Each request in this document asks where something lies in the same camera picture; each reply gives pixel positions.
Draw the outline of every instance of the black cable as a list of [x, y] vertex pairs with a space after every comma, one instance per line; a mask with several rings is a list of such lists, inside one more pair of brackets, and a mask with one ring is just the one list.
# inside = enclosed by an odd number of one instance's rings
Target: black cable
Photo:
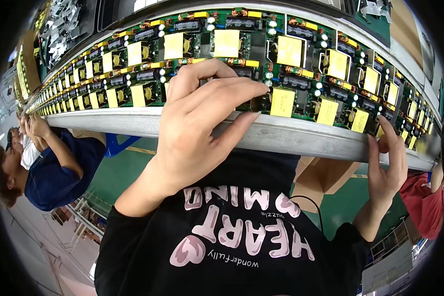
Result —
[[307, 198], [308, 200], [310, 200], [316, 206], [317, 213], [319, 214], [320, 230], [322, 231], [322, 234], [324, 234], [324, 226], [322, 226], [322, 217], [320, 216], [320, 209], [317, 206], [317, 204], [312, 199], [310, 199], [308, 197], [305, 197], [304, 195], [295, 195], [295, 196], [292, 196], [291, 198]]

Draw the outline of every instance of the white shirt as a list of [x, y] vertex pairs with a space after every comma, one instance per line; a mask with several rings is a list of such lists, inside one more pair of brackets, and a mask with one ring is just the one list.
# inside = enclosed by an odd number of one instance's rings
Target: white shirt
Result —
[[35, 144], [30, 140], [24, 139], [25, 143], [28, 145], [24, 146], [23, 148], [23, 154], [21, 156], [21, 165], [29, 170], [31, 168], [31, 165], [35, 162], [35, 160], [41, 156], [41, 152], [36, 149]]

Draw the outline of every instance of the metal parts pile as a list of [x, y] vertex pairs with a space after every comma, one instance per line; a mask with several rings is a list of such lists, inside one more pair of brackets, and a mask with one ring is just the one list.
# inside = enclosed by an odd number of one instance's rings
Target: metal parts pile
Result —
[[46, 61], [49, 69], [75, 45], [75, 38], [84, 33], [78, 26], [82, 7], [77, 2], [78, 0], [54, 0], [51, 5], [49, 19], [41, 35], [52, 55]]

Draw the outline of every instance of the green floor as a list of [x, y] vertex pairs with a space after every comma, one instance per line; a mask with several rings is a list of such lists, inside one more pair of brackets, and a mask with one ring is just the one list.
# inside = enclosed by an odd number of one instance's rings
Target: green floor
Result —
[[[132, 144], [133, 147], [156, 150], [157, 139], [142, 138]], [[97, 170], [89, 192], [94, 196], [90, 200], [104, 213], [108, 213], [111, 204], [141, 174], [145, 165], [153, 157], [151, 154], [124, 150], [117, 156], [104, 158]], [[356, 174], [367, 174], [368, 165], [361, 164]], [[352, 222], [357, 211], [368, 199], [368, 180], [350, 178], [335, 194], [325, 195], [320, 206], [324, 233], [332, 239], [337, 228], [344, 222]], [[319, 227], [319, 216], [306, 212], [308, 217]], [[393, 199], [393, 205], [383, 218], [378, 236], [383, 237], [400, 223], [400, 217], [407, 214], [399, 194]]]

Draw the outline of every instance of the power supply board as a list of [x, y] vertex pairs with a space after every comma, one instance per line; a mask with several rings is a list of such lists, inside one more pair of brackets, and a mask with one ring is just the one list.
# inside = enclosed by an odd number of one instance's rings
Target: power supply board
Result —
[[270, 87], [237, 111], [377, 137], [381, 114], [409, 149], [433, 129], [426, 101], [375, 50], [308, 19], [245, 8], [181, 13], [114, 32], [47, 81], [29, 113], [162, 106], [181, 67], [212, 58]]

